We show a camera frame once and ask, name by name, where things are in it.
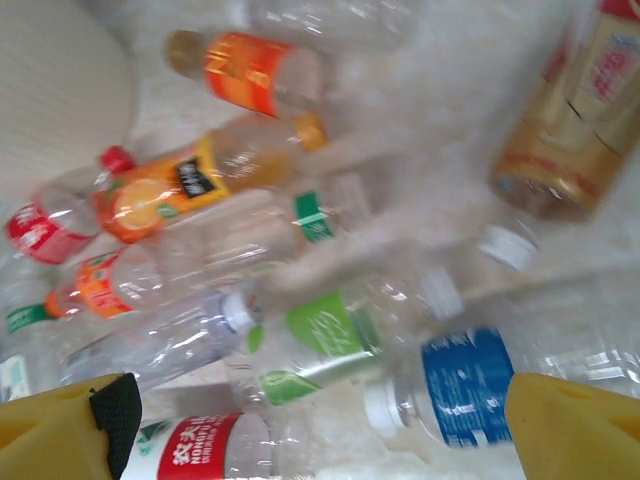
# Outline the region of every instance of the red bottle cap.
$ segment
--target red bottle cap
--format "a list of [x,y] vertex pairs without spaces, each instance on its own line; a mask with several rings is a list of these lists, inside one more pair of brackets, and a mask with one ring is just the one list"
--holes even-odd
[[124,148],[114,145],[100,155],[100,163],[111,173],[118,174],[135,168],[136,162]]

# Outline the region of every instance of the water bottle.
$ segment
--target water bottle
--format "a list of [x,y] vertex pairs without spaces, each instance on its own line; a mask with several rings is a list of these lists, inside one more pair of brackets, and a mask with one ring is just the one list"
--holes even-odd
[[308,246],[371,218],[356,174],[305,179],[217,216],[198,213],[151,238],[65,268],[47,298],[56,317],[152,311],[206,284],[230,287],[292,262]]
[[262,321],[253,283],[230,294],[196,292],[72,353],[62,362],[63,385],[111,373],[133,373],[140,391],[226,355],[238,335]]
[[118,147],[100,157],[100,166],[69,172],[44,185],[6,223],[0,277],[37,276],[82,250],[99,232],[95,192],[108,190],[113,175],[134,167]]
[[368,383],[366,413],[385,437],[424,429],[451,447],[511,440],[504,404],[514,372],[640,396],[640,269],[501,294],[469,308],[454,333],[430,339]]
[[0,294],[3,322],[0,402],[59,385],[55,352],[50,348],[55,320],[47,315],[43,305],[48,289],[44,280],[23,280],[4,285]]
[[96,197],[103,228],[135,243],[206,206],[249,189],[291,180],[298,163],[340,132],[333,112],[285,123],[250,114],[176,152],[117,175]]
[[0,403],[59,387],[61,360],[109,331],[96,319],[54,320],[44,308],[50,288],[42,279],[3,285]]
[[380,273],[292,310],[272,310],[225,358],[238,401],[244,408],[284,405],[378,370],[407,343],[426,340],[441,322],[459,315],[485,282],[515,276],[503,263],[531,254],[532,246],[512,238],[495,230],[481,243],[438,255],[384,255],[387,268]]
[[329,53],[390,51],[415,32],[423,4],[421,0],[248,0],[240,16],[259,35]]
[[273,420],[237,413],[143,422],[122,480],[298,478],[305,432]]
[[292,119],[324,97],[326,67],[308,48],[240,32],[177,30],[164,57],[218,98],[272,117]]

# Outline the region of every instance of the blue bottle label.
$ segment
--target blue bottle label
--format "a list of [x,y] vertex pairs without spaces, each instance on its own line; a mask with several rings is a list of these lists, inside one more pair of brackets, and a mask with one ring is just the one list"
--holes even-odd
[[491,328],[436,338],[422,347],[422,364],[444,441],[478,447],[511,441],[504,414],[513,366]]

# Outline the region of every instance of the plastic bottle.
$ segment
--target plastic bottle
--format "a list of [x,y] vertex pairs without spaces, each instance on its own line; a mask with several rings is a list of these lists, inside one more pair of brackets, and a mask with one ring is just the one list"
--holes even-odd
[[59,387],[62,359],[119,326],[81,316],[54,320],[44,308],[50,288],[43,279],[2,285],[0,403]]
[[251,282],[230,294],[203,290],[72,353],[59,378],[69,385],[133,373],[146,391],[226,355],[262,317],[261,294]]
[[290,430],[250,413],[143,422],[122,480],[297,478],[306,445]]
[[384,255],[382,273],[363,275],[288,312],[273,310],[225,358],[240,404],[289,403],[375,371],[405,344],[426,340],[431,328],[459,315],[487,279],[507,278],[502,263],[532,253],[524,239],[509,239],[496,230],[485,243],[461,244],[439,255]]
[[49,285],[37,279],[3,285],[0,402],[58,386],[55,352],[43,348],[50,345],[55,323],[43,305],[48,290]]
[[640,395],[640,269],[596,272],[482,300],[366,388],[386,437],[424,429],[452,447],[511,440],[504,402],[514,372]]
[[308,113],[291,123],[251,114],[193,144],[116,176],[97,197],[103,228],[125,243],[234,193],[281,185],[307,153],[339,131],[339,118]]
[[545,208],[532,213],[555,220],[589,218],[640,140],[637,2],[579,5],[491,173],[491,186],[508,203],[528,210],[533,196],[545,196]]
[[355,174],[306,179],[293,191],[224,217],[215,209],[203,211],[154,237],[68,267],[47,310],[61,317],[89,309],[104,318],[155,310],[205,284],[224,287],[289,263],[310,244],[371,218]]
[[92,201],[95,192],[110,188],[112,175],[134,167],[118,147],[100,157],[100,166],[68,172],[44,185],[31,202],[5,224],[0,236],[0,277],[37,276],[82,250],[99,232]]
[[325,65],[308,48],[240,32],[177,30],[164,56],[176,73],[218,98],[272,117],[294,118],[324,97]]
[[421,0],[248,0],[243,23],[259,35],[335,54],[395,50],[415,32]]

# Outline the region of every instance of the gold bottle label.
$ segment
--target gold bottle label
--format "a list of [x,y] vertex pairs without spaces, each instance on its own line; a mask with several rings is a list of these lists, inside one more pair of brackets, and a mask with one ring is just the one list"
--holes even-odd
[[640,15],[629,0],[605,0],[589,43],[571,59],[569,49],[565,42],[492,184],[512,201],[518,185],[536,184],[591,213],[640,140]]

